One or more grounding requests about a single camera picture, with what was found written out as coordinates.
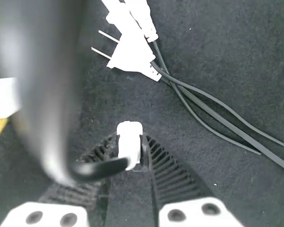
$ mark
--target electrical cord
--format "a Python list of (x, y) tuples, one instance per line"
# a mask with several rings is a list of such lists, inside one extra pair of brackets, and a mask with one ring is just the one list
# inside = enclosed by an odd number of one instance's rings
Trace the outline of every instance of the electrical cord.
[[(161, 66), (163, 67), (163, 69), (164, 69), (167, 73), (169, 73), (169, 71), (168, 71), (168, 69), (167, 69), (167, 67), (166, 67), (166, 65), (165, 65), (165, 62), (164, 62), (164, 60), (163, 60), (163, 57), (162, 57), (160, 51), (157, 51), (157, 55), (158, 55), (158, 59), (159, 59), (159, 61), (160, 61), (160, 63), (161, 63)], [(168, 81), (168, 80), (167, 80), (166, 78), (164, 78), (164, 77), (162, 77), (161, 80), (162, 80), (164, 83), (166, 83), (167, 85), (171, 86), (171, 87), (175, 90), (176, 94), (178, 95), (178, 97), (180, 98), (180, 100), (182, 101), (182, 103), (184, 104), (184, 106), (187, 108), (187, 110), (188, 110), (188, 111), (191, 113), (191, 115), (192, 115), (201, 125), (203, 125), (207, 130), (209, 130), (210, 132), (212, 132), (212, 133), (215, 134), (216, 136), (218, 136), (218, 137), (220, 137), (220, 138), (222, 138), (222, 139), (224, 139), (224, 140), (226, 140), (226, 141), (228, 141), (228, 142), (230, 142), (230, 143), (232, 143), (232, 144), (234, 144), (234, 145), (237, 145), (238, 147), (241, 147), (241, 148), (243, 148), (243, 149), (245, 149), (245, 150), (248, 150), (248, 151), (250, 151), (250, 152), (252, 152), (252, 153), (255, 153), (255, 154), (257, 154), (257, 155), (261, 155), (260, 152), (254, 150), (254, 149), (252, 149), (252, 148), (250, 148), (250, 147), (248, 147), (248, 146), (245, 146), (244, 144), (241, 144), (241, 143), (239, 143), (239, 142), (237, 142), (237, 141), (235, 141), (235, 140), (233, 140), (233, 139), (231, 139), (231, 138), (229, 138), (229, 137), (227, 137), (227, 136), (224, 136), (224, 135), (222, 135), (221, 133), (217, 132), (215, 129), (211, 128), (208, 124), (206, 124), (204, 121), (202, 121), (202, 119), (193, 111), (193, 109), (191, 108), (191, 106), (187, 103), (187, 101), (185, 100), (185, 98), (183, 97), (183, 95), (181, 94), (181, 92), (180, 92), (179, 89), (178, 89), (178, 88), (180, 87), (179, 85), (176, 85), (174, 82)]]
[[(156, 52), (157, 52), (159, 61), (160, 61), (160, 62), (164, 62), (164, 60), (163, 60), (163, 58), (162, 58), (162, 55), (161, 55), (161, 53), (160, 53), (160, 49), (159, 49), (159, 47), (158, 47), (157, 42), (154, 41), (154, 42), (153, 42), (153, 45), (154, 45), (154, 48), (155, 48), (155, 50), (156, 50)], [(253, 131), (257, 132), (258, 134), (260, 134), (260, 135), (266, 137), (267, 139), (269, 139), (269, 140), (271, 140), (271, 141), (273, 141), (273, 142), (275, 142), (275, 143), (277, 143), (277, 144), (279, 144), (279, 145), (281, 145), (281, 146), (284, 147), (284, 143), (283, 143), (283, 142), (281, 142), (281, 141), (279, 141), (278, 139), (276, 139), (276, 138), (274, 138), (274, 137), (272, 137), (272, 136), (270, 136), (270, 135), (267, 135), (266, 133), (264, 133), (264, 132), (262, 132), (261, 130), (257, 129), (255, 126), (253, 126), (252, 124), (250, 124), (249, 122), (247, 122), (245, 119), (243, 119), (237, 112), (235, 112), (232, 108), (230, 108), (227, 104), (225, 104), (225, 103), (222, 102), (221, 100), (217, 99), (216, 97), (214, 97), (214, 96), (208, 94), (207, 92), (205, 92), (205, 91), (203, 91), (203, 90), (201, 90), (201, 89), (199, 89), (199, 88), (197, 88), (197, 87), (194, 87), (194, 86), (192, 86), (192, 85), (189, 85), (189, 84), (187, 84), (187, 83), (185, 83), (185, 82), (182, 82), (182, 81), (180, 81), (180, 80), (178, 80), (178, 79), (172, 77), (172, 76), (170, 75), (170, 73), (168, 73), (168, 71), (164, 72), (164, 71), (163, 71), (162, 69), (160, 69), (160, 68), (157, 68), (156, 70), (157, 70), (160, 74), (162, 74), (164, 77), (166, 77), (168, 80), (173, 81), (174, 83), (179, 84), (179, 85), (181, 85), (181, 86), (183, 86), (183, 87), (186, 87), (186, 88), (188, 88), (188, 89), (191, 89), (191, 90), (193, 90), (193, 91), (195, 91), (195, 92), (197, 92), (197, 93), (199, 93), (199, 94), (201, 94), (201, 95), (203, 95), (203, 96), (205, 96), (205, 97), (211, 99), (212, 101), (216, 102), (217, 104), (219, 104), (220, 106), (222, 106), (223, 108), (225, 108), (226, 110), (228, 110), (230, 113), (232, 113), (238, 120), (240, 120), (243, 124), (245, 124), (247, 127), (249, 127), (250, 129), (252, 129)]]
[[(234, 133), (236, 133), (237, 135), (239, 135), (241, 138), (243, 138), (245, 141), (247, 141), (250, 145), (252, 145), (253, 147), (257, 148), (259, 151), (261, 151), (263, 154), (265, 154), (267, 157), (269, 157), (271, 160), (273, 160), (274, 162), (276, 162), (278, 165), (280, 165), (282, 168), (284, 168), (284, 160), (282, 160), (280, 157), (278, 157), (277, 155), (275, 155), (273, 152), (271, 152), (269, 149), (267, 149), (266, 147), (264, 147), (262, 144), (260, 144), (258, 141), (256, 141), (254, 138), (252, 138), (251, 136), (249, 136), (248, 134), (246, 134), (244, 131), (242, 131), (241, 129), (239, 129), (238, 127), (236, 127), (235, 125), (233, 125), (232, 123), (230, 123), (228, 120), (224, 119), (222, 116), (220, 116), (218, 113), (216, 113), (216, 111), (214, 111), (213, 109), (211, 109), (208, 105), (206, 105), (204, 102), (202, 102), (199, 98), (197, 98), (195, 95), (193, 95), (191, 92), (189, 92), (187, 89), (185, 89), (184, 87), (191, 89), (193, 91), (196, 91), (206, 97), (208, 97), (209, 99), (213, 100), (217, 103), (222, 103), (220, 105), (222, 105), (224, 108), (226, 108), (225, 106), (227, 106), (226, 104), (224, 104), (222, 101), (218, 100), (217, 98), (213, 97), (212, 95), (192, 86), (189, 84), (186, 84), (174, 77), (172, 77), (169, 74), (169, 71), (165, 65), (165, 62), (163, 60), (163, 57), (160, 53), (159, 47), (157, 45), (156, 42), (154, 42), (154, 46), (157, 52), (157, 57), (163, 67), (163, 69), (161, 69), (154, 61), (151, 62), (151, 65), (154, 67), (155, 70), (157, 70), (162, 76), (165, 77), (165, 80), (163, 80), (165, 83), (169, 83), (173, 89), (175, 90), (175, 92), (177, 93), (177, 95), (179, 96), (179, 98), (181, 99), (181, 101), (183, 102), (183, 104), (186, 106), (186, 108), (188, 109), (188, 111), (203, 125), (205, 126), (206, 124), (194, 113), (194, 111), (191, 109), (191, 107), (189, 106), (189, 104), (186, 102), (186, 100), (184, 99), (184, 97), (182, 96), (182, 94), (180, 93), (180, 90), (182, 91), (182, 93), (189, 99), (191, 100), (193, 103), (195, 103), (197, 106), (199, 106), (201, 109), (203, 109), (204, 111), (206, 111), (211, 117), (215, 118), (217, 121), (219, 121), (220, 123), (222, 123), (224, 126), (226, 126), (227, 128), (229, 128), (230, 130), (232, 130)], [(210, 128), (208, 125), (206, 125), (205, 128), (208, 129), (209, 131), (213, 132), (215, 130), (213, 130), (212, 128)]]

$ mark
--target plug prong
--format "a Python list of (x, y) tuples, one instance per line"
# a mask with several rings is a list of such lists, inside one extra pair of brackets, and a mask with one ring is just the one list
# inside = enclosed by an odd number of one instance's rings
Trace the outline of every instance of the plug prong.
[(99, 30), (98, 32), (99, 32), (101, 35), (104, 35), (106, 38), (109, 38), (109, 39), (113, 40), (113, 41), (116, 42), (117, 44), (119, 43), (119, 40), (113, 38), (113, 37), (110, 36), (109, 34), (106, 34), (105, 32), (103, 32), (103, 31), (101, 31), (101, 30)]
[(98, 54), (100, 54), (100, 55), (102, 55), (103, 57), (108, 58), (109, 60), (112, 59), (112, 58), (111, 58), (110, 56), (108, 56), (107, 54), (105, 54), (105, 53), (103, 53), (103, 52), (101, 52), (101, 51), (99, 51), (99, 50), (97, 50), (97, 49), (95, 49), (95, 48), (93, 48), (93, 47), (91, 47), (91, 50), (94, 51), (94, 52), (96, 52), (96, 53), (98, 53)]

